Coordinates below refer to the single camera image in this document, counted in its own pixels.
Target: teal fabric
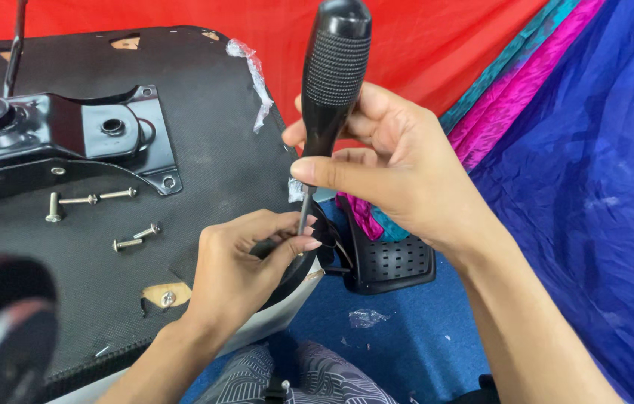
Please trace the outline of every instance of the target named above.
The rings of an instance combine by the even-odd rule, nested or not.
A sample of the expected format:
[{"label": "teal fabric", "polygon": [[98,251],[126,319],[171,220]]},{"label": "teal fabric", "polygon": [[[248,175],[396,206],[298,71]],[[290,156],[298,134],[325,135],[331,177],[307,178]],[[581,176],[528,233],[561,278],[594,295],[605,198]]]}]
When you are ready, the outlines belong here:
[{"label": "teal fabric", "polygon": [[580,0],[550,0],[527,26],[511,40],[496,60],[482,72],[456,104],[439,118],[449,134],[457,122],[474,106],[492,82],[502,73],[526,62],[534,51],[554,32]]},{"label": "teal fabric", "polygon": [[400,225],[394,223],[392,219],[384,214],[382,209],[372,205],[372,217],[384,229],[384,233],[379,236],[380,242],[399,242],[409,236],[409,232],[402,229]]}]

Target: fingernail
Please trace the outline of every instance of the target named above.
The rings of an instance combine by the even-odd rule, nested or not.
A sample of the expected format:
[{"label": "fingernail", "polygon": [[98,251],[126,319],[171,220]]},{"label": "fingernail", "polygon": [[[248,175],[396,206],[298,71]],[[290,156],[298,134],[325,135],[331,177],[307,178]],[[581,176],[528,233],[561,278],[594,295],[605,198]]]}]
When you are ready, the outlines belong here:
[{"label": "fingernail", "polygon": [[322,245],[322,242],[318,242],[317,240],[313,241],[313,242],[309,242],[307,244],[305,244],[305,251],[312,251],[315,248],[319,247]]},{"label": "fingernail", "polygon": [[302,182],[311,182],[314,180],[315,165],[312,161],[300,159],[292,163],[290,173],[292,176]]}]

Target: patterned pants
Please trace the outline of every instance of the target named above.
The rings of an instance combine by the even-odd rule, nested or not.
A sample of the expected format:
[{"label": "patterned pants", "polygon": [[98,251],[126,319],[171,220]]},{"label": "patterned pants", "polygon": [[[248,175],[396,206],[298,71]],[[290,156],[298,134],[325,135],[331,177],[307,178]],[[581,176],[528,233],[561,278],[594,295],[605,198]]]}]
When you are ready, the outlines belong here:
[{"label": "patterned pants", "polygon": [[[320,344],[309,342],[298,350],[300,387],[287,391],[287,404],[397,404],[366,374]],[[264,403],[275,368],[267,344],[238,351],[220,377],[195,404]]]}]

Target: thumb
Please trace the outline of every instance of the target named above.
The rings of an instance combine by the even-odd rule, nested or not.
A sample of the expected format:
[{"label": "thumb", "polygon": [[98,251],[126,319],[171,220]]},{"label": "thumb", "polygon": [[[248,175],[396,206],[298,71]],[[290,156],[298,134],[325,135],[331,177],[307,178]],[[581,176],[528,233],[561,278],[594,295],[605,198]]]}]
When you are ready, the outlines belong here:
[{"label": "thumb", "polygon": [[270,271],[277,271],[280,276],[285,272],[290,263],[305,251],[312,251],[321,246],[315,238],[310,236],[295,236],[286,239],[275,248],[270,255],[262,261],[262,267]]},{"label": "thumb", "polygon": [[303,157],[292,163],[292,176],[302,183],[332,188],[381,206],[380,199],[392,195],[394,170],[367,167],[330,157]]}]

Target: black screwdriver handle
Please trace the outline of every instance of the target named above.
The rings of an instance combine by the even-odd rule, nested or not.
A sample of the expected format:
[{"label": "black screwdriver handle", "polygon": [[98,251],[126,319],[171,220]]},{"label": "black screwdriver handle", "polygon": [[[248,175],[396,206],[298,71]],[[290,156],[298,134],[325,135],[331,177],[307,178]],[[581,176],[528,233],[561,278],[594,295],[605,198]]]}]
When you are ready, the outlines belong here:
[{"label": "black screwdriver handle", "polygon": [[372,41],[372,16],[359,0],[327,0],[312,25],[302,72],[303,157],[331,156],[359,97]]}]

